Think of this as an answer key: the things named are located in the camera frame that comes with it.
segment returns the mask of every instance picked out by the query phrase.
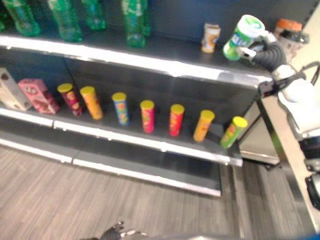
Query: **orange chip canister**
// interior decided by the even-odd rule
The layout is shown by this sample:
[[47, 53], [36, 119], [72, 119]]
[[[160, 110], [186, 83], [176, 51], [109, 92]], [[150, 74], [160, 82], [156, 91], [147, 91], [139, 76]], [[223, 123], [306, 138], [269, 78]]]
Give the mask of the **orange chip canister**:
[[155, 103], [144, 100], [140, 103], [142, 127], [145, 133], [150, 134], [155, 129]]
[[185, 108], [180, 104], [173, 104], [170, 108], [169, 133], [173, 137], [178, 136], [180, 133], [184, 112]]
[[200, 118], [194, 130], [193, 139], [201, 143], [205, 139], [207, 132], [209, 130], [210, 124], [215, 118], [215, 114], [210, 110], [202, 110], [200, 113]]
[[84, 86], [80, 89], [80, 94], [83, 97], [92, 118], [95, 120], [101, 119], [104, 114], [97, 99], [95, 88], [93, 86]]
[[79, 100], [75, 94], [71, 83], [63, 83], [57, 87], [58, 92], [62, 95], [64, 101], [68, 105], [72, 114], [75, 116], [81, 115], [83, 108], [79, 103]]

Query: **dark blue shelf back panel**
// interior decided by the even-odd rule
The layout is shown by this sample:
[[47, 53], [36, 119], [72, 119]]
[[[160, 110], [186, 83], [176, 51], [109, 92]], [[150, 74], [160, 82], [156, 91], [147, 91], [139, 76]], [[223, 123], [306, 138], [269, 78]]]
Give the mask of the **dark blue shelf back panel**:
[[[85, 20], [80, 0], [72, 0], [78, 18]], [[110, 28], [123, 30], [121, 0], [101, 0], [106, 22]], [[30, 1], [37, 18], [52, 23], [47, 0]], [[200, 41], [205, 22], [219, 24], [222, 44], [231, 36], [235, 25], [244, 14], [262, 20], [266, 29], [273, 31], [280, 18], [303, 24], [311, 16], [319, 0], [149, 0], [152, 31], [154, 34]]]

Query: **green chip canister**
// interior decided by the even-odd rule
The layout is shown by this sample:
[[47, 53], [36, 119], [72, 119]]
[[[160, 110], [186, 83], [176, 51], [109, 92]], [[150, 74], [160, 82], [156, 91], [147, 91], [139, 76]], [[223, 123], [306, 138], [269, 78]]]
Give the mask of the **green chip canister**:
[[249, 47], [257, 38], [265, 32], [262, 21], [252, 15], [243, 15], [237, 23], [232, 37], [223, 47], [223, 55], [232, 61], [241, 57], [237, 53], [237, 47]]
[[223, 137], [221, 138], [220, 145], [228, 149], [237, 140], [239, 134], [248, 126], [247, 120], [241, 116], [235, 116], [231, 124], [226, 129]]

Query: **shelf edge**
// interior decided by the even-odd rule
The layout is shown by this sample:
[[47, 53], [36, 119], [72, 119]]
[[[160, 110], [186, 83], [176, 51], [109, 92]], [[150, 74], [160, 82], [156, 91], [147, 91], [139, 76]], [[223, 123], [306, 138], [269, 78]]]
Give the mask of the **shelf edge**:
[[17, 142], [9, 141], [9, 140], [3, 139], [3, 138], [0, 138], [0, 145], [4, 145], [4, 146], [10, 147], [10, 148], [22, 150], [22, 151], [25, 151], [28, 153], [40, 155], [40, 156], [47, 157], [50, 159], [58, 160], [62, 163], [69, 163], [70, 164], [72, 162], [72, 157], [61, 155], [61, 154], [50, 152], [50, 151], [46, 151], [46, 150], [42, 150], [42, 149], [35, 148], [32, 146], [20, 144]]
[[0, 115], [4, 117], [22, 120], [22, 121], [33, 123], [33, 124], [47, 126], [49, 128], [51, 128], [54, 124], [54, 121], [52, 119], [48, 119], [41, 116], [34, 116], [32, 114], [10, 110], [3, 107], [0, 107]]
[[101, 171], [116, 174], [119, 176], [122, 175], [122, 176], [131, 177], [131, 178], [147, 180], [147, 181], [157, 183], [157, 184], [164, 184], [164, 185], [171, 186], [171, 187], [190, 190], [190, 191], [198, 192], [201, 194], [217, 196], [217, 197], [221, 196], [220, 190], [210, 189], [207, 187], [201, 187], [198, 185], [180, 182], [180, 181], [172, 180], [172, 179], [161, 177], [161, 176], [150, 175], [150, 174], [146, 174], [143, 172], [137, 172], [137, 171], [122, 169], [122, 168], [113, 167], [113, 166], [109, 166], [109, 165], [104, 165], [102, 163], [94, 163], [94, 162], [89, 162], [89, 161], [75, 158], [75, 159], [73, 159], [73, 164], [81, 166], [81, 167], [101, 170]]
[[161, 152], [170, 152], [175, 154], [181, 154], [189, 157], [200, 158], [203, 160], [224, 164], [224, 165], [234, 165], [241, 167], [243, 165], [243, 160], [229, 157], [225, 155], [220, 155], [212, 152], [202, 151], [193, 149], [190, 147], [180, 146], [165, 141], [157, 141], [146, 139], [138, 136], [132, 136], [128, 134], [118, 133], [99, 129], [96, 127], [87, 127], [73, 123], [66, 123], [60, 120], [55, 120], [53, 123], [53, 128], [61, 129], [63, 131], [69, 130], [72, 132], [87, 134], [90, 136], [104, 138], [109, 141], [116, 140], [123, 143], [138, 145], [142, 147], [148, 147], [151, 149], [160, 150]]
[[194, 65], [176, 60], [142, 56], [83, 44], [80, 45], [1, 35], [0, 46], [7, 50], [10, 50], [11, 48], [18, 48], [44, 54], [63, 56], [81, 61], [114, 63], [156, 71], [172, 77], [190, 77], [200, 81], [208, 80], [213, 82], [236, 84], [250, 88], [257, 88], [259, 83], [266, 81], [269, 82], [272, 80], [270, 77], [264, 75], [234, 72], [232, 70], [222, 68]]

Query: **white box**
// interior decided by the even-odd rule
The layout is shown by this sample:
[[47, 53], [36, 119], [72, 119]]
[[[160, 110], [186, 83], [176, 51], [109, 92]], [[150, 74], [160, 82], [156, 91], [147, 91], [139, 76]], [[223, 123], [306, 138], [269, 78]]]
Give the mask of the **white box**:
[[0, 100], [7, 108], [15, 110], [26, 111], [32, 106], [16, 81], [4, 67], [0, 67]]

